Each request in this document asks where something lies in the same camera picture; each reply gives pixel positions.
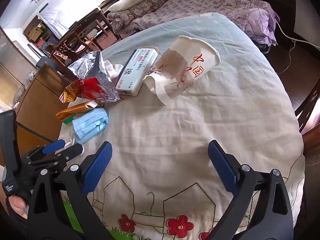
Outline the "person's left hand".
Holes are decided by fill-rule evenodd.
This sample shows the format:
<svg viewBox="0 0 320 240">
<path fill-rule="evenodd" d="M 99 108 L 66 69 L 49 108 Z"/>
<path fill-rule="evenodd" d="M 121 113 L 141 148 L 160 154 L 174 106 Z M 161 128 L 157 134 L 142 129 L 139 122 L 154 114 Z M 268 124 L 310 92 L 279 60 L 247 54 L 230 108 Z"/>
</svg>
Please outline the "person's left hand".
<svg viewBox="0 0 320 240">
<path fill-rule="evenodd" d="M 27 205 L 23 198 L 12 195 L 9 197 L 9 203 L 12 209 L 22 218 L 27 219 L 28 215 L 25 213 Z"/>
</svg>

